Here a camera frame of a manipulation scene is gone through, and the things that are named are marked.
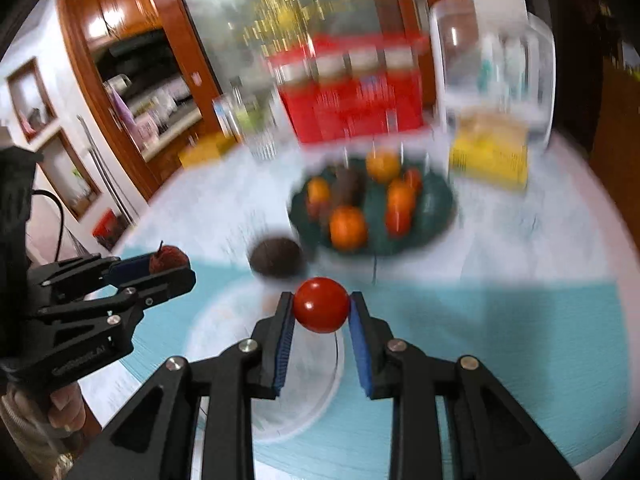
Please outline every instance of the door handle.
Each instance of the door handle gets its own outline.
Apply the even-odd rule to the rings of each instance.
[[[412,0],[414,2],[415,17],[418,29],[422,34],[429,33],[429,2],[427,0]]]

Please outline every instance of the red container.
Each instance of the red container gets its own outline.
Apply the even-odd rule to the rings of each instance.
[[[109,209],[102,217],[100,221],[95,225],[92,235],[94,237],[107,238],[111,232],[117,227],[118,219],[115,213]]]
[[[270,59],[272,69],[292,62],[313,63],[316,56],[348,54],[354,48],[392,46],[419,48],[424,38],[402,35],[314,38],[312,44]],[[330,84],[308,83],[281,86],[280,97],[298,140],[315,144],[350,137],[388,135],[423,126],[422,86],[417,66],[410,70],[384,68],[372,75],[351,77],[349,73]]]

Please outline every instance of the orange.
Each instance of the orange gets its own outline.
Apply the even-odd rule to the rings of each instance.
[[[328,202],[331,198],[329,184],[319,176],[315,176],[309,181],[306,185],[306,193],[311,203]]]
[[[386,208],[412,212],[415,209],[415,191],[403,180],[395,180],[386,192]]]
[[[380,184],[387,184],[400,175],[400,158],[394,152],[370,152],[367,155],[367,173]]]
[[[367,222],[360,209],[345,205],[334,209],[329,220],[331,244],[341,251],[353,251],[367,243]]]

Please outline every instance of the kitchen counter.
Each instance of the kitchen counter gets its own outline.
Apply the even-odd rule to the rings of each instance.
[[[184,130],[193,126],[202,118],[202,113],[198,108],[190,110],[185,113],[182,117],[178,117],[175,120],[174,124],[169,126],[168,130],[165,131],[155,143],[148,146],[144,150],[142,150],[141,155],[142,158],[145,159],[145,162],[150,161],[154,158],[158,153],[160,153],[164,148],[166,148],[174,139],[180,136]]]

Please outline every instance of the red tomato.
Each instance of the red tomato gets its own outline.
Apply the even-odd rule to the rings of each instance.
[[[410,168],[404,172],[404,181],[411,186],[416,193],[422,191],[422,174],[415,168]]]
[[[387,209],[386,232],[393,238],[401,238],[411,230],[411,213],[405,209]]]
[[[349,315],[351,300],[340,283],[329,278],[306,280],[293,295],[293,315],[311,332],[338,330]]]

